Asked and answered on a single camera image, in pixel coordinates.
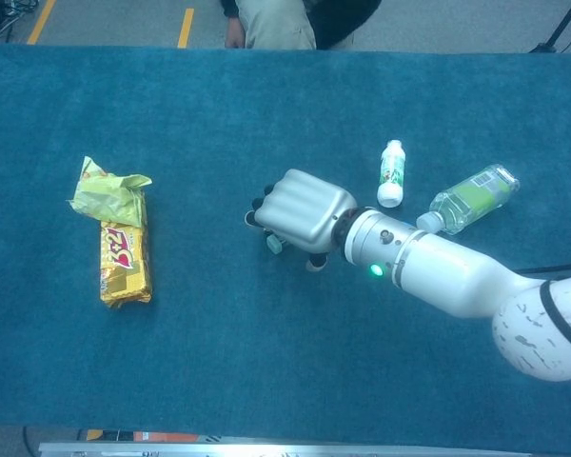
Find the black jacket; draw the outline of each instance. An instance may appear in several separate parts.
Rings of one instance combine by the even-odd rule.
[[[225,16],[237,17],[235,0],[220,0]],[[363,24],[381,0],[323,0],[308,12],[318,50],[331,48]]]

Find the white bottle cap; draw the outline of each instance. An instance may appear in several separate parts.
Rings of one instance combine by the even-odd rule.
[[[428,233],[438,233],[445,227],[445,223],[437,211],[429,211],[417,218],[417,227]]]
[[[385,208],[397,207],[402,202],[403,196],[402,186],[395,183],[383,183],[377,190],[377,200]]]

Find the person's hand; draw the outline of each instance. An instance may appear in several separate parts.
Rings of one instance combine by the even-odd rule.
[[[246,46],[246,31],[238,17],[228,18],[225,48],[244,48]]]

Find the water bottle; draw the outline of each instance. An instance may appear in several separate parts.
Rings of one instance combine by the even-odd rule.
[[[382,207],[395,208],[404,196],[404,162],[406,154],[399,140],[392,140],[381,156],[381,180],[377,200]]]
[[[518,179],[502,165],[491,165],[436,195],[429,212],[417,219],[417,227],[429,233],[443,230],[454,235],[499,208],[519,187]]]

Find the snack package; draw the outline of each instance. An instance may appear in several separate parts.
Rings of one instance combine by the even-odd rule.
[[[146,226],[102,222],[101,298],[109,307],[130,301],[149,302]]]
[[[100,296],[106,305],[149,302],[146,200],[140,189],[146,176],[105,173],[85,157],[74,198],[74,210],[101,221]]]

